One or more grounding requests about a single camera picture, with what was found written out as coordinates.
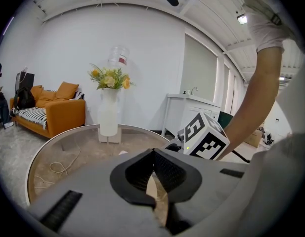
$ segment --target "cardboard box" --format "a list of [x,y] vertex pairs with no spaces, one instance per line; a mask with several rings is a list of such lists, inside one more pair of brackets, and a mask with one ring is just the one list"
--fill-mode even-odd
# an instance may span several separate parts
[[247,139],[245,139],[245,142],[257,148],[259,146],[261,139],[262,139],[262,131],[255,130],[253,134],[251,134]]

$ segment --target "ceiling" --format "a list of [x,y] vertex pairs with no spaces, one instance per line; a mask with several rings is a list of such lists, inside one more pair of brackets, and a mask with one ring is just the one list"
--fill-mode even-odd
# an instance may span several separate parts
[[[166,0],[27,0],[27,6],[42,21],[66,11],[84,6],[104,6],[107,3],[138,4],[162,10],[192,24],[216,42],[231,59],[246,82],[256,67],[256,48],[251,40],[247,24],[240,25],[237,16],[244,13],[243,0],[178,0],[172,7]],[[288,80],[300,68],[304,55],[295,42],[284,41],[281,76]]]

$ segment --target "glass table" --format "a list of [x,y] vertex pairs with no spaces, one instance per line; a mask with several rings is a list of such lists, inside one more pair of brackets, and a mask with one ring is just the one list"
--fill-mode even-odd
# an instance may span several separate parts
[[[126,125],[118,127],[121,132],[120,143],[100,142],[99,125],[75,128],[46,142],[28,169],[25,183],[27,204],[85,164],[118,157],[122,153],[144,152],[148,148],[162,147],[168,142],[166,138],[149,130]],[[164,221],[167,215],[167,194],[155,175],[151,179],[157,190],[156,211],[160,209],[157,217]]]

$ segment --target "water bottle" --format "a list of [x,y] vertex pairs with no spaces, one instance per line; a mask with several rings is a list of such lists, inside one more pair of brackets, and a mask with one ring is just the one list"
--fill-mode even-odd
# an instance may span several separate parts
[[127,66],[129,50],[122,45],[111,48],[108,57],[108,67],[110,69],[124,68]]

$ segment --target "person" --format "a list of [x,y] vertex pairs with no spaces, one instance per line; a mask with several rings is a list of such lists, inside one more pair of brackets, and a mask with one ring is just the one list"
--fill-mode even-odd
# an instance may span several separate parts
[[[0,77],[1,77],[2,65],[0,63]],[[9,115],[9,109],[6,99],[4,95],[1,93],[3,87],[0,87],[0,117],[3,121],[4,127],[8,128],[14,125],[14,122],[11,121],[11,117]]]
[[225,128],[230,144],[218,160],[239,146],[270,113],[279,90],[283,40],[293,39],[305,53],[305,42],[279,0],[244,0],[243,8],[257,48],[257,65],[242,105]]

